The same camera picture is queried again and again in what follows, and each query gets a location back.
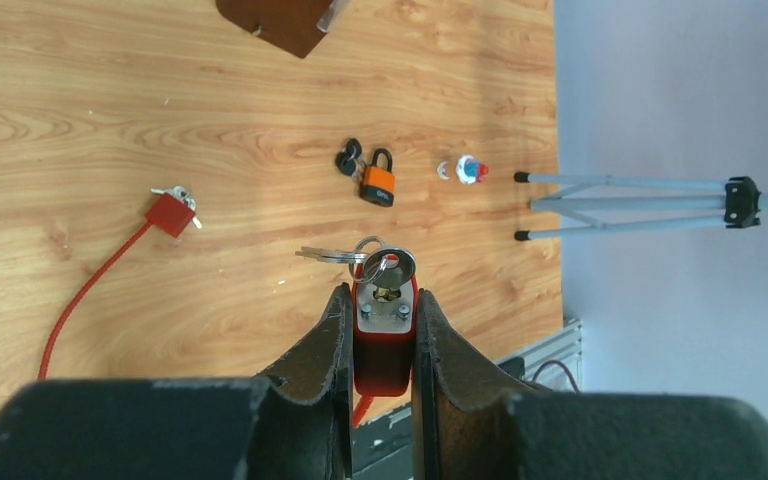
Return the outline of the orange black padlock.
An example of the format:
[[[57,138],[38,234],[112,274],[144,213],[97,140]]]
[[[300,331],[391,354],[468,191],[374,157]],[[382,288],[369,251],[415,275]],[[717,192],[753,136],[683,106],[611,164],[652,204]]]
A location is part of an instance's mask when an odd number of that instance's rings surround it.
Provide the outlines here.
[[[386,148],[377,148],[364,168],[358,190],[359,197],[381,207],[394,204],[395,175],[393,157]]]

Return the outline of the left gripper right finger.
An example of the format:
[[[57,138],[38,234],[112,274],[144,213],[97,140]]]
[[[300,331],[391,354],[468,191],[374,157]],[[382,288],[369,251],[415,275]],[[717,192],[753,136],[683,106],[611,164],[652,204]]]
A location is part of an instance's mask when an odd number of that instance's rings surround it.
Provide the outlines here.
[[[418,295],[417,479],[768,479],[768,421],[727,397],[554,391],[507,374]]]

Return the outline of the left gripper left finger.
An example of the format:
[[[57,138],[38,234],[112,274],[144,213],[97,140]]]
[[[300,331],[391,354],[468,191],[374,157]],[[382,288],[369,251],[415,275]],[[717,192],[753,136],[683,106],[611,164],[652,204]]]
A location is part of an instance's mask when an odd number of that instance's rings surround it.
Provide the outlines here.
[[[347,479],[351,295],[252,377],[46,380],[0,410],[0,479]]]

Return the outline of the red cable lock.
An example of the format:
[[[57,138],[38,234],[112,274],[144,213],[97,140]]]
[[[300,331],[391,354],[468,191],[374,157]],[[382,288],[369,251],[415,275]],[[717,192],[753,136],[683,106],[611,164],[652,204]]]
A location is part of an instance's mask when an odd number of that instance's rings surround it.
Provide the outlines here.
[[[399,397],[411,381],[418,305],[415,257],[378,236],[361,240],[351,251],[303,246],[295,254],[348,268],[354,387],[360,396],[352,425],[357,427],[375,399]]]
[[[101,277],[149,230],[156,228],[177,239],[190,225],[196,229],[203,228],[196,215],[197,202],[186,187],[178,185],[169,188],[152,188],[150,192],[156,196],[156,199],[144,213],[143,224],[90,275],[65,305],[52,326],[40,356],[37,369],[38,380],[47,378],[57,341],[74,310]]]

